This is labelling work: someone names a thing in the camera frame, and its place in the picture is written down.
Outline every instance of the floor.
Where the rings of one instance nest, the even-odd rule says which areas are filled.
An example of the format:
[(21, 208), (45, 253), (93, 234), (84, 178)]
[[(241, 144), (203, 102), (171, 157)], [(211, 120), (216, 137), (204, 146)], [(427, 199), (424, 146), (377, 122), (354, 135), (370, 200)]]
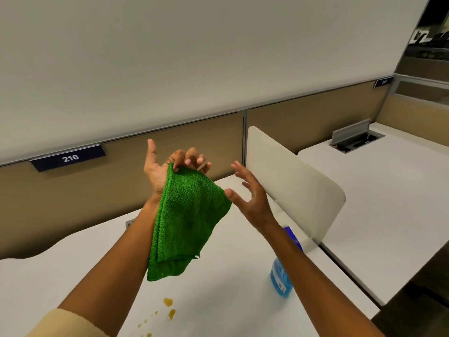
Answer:
[[(449, 243), (410, 281), (449, 300)], [(425, 295), (402, 289), (373, 318), (386, 337), (449, 336), (449, 309)]]

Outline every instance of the bottle label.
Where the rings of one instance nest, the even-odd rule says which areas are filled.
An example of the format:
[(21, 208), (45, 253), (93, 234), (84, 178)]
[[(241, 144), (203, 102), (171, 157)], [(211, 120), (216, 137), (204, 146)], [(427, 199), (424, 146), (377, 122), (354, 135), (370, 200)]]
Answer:
[(279, 289), (281, 289), (281, 291), (282, 291), (283, 293), (285, 293), (285, 291), (287, 290), (287, 288), (285, 287), (285, 285), (283, 284), (283, 282), (279, 279), (278, 274), (276, 273), (276, 270), (274, 269), (274, 264), (273, 264), (273, 266), (272, 266), (272, 268), (271, 268), (271, 272), (273, 273), (274, 280), (275, 280), (276, 283), (278, 284)]

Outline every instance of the beige sleeve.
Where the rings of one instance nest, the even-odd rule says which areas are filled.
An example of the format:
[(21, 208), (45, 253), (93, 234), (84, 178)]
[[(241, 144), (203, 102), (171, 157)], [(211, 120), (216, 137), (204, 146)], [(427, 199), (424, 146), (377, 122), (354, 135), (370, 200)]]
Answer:
[(72, 312), (55, 309), (48, 312), (26, 337), (108, 337), (87, 319)]

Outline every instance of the person's right arm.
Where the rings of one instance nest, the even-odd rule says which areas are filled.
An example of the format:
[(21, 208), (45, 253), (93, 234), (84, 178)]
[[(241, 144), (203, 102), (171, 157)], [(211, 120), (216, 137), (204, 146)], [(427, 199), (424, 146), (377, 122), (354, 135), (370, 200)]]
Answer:
[(235, 175), (251, 191), (244, 201), (232, 189), (226, 196), (264, 236), (286, 270), (298, 298), (320, 337), (384, 337), (379, 329), (300, 251), (277, 223), (265, 189), (239, 162), (232, 164)]

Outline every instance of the hand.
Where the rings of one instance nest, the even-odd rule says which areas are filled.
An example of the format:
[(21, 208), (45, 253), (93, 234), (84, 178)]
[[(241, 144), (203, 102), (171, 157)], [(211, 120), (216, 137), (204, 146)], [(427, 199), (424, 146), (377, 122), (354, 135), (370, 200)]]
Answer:
[(270, 204), (268, 203), (267, 193), (262, 185), (257, 181), (254, 175), (246, 169), (238, 161), (231, 164), (231, 168), (235, 171), (235, 176), (244, 180), (242, 184), (251, 192), (251, 201), (244, 201), (239, 194), (232, 189), (226, 189), (224, 193), (227, 198), (235, 204), (250, 223), (262, 234), (265, 233), (266, 228), (271, 225), (276, 225), (271, 212)]
[[(159, 165), (156, 161), (156, 144), (152, 139), (148, 140), (148, 151), (146, 153), (146, 160), (144, 165), (144, 172), (147, 174), (151, 185), (153, 186), (154, 194), (162, 196), (165, 183), (167, 181), (168, 165), (173, 162), (174, 172), (178, 172), (180, 167), (188, 167), (198, 170), (198, 168), (205, 162), (206, 158), (203, 154), (199, 154), (195, 148), (190, 148), (187, 153), (183, 150), (177, 150), (171, 154), (168, 160)], [(206, 174), (212, 164), (207, 162), (204, 167), (201, 168), (201, 172)]]

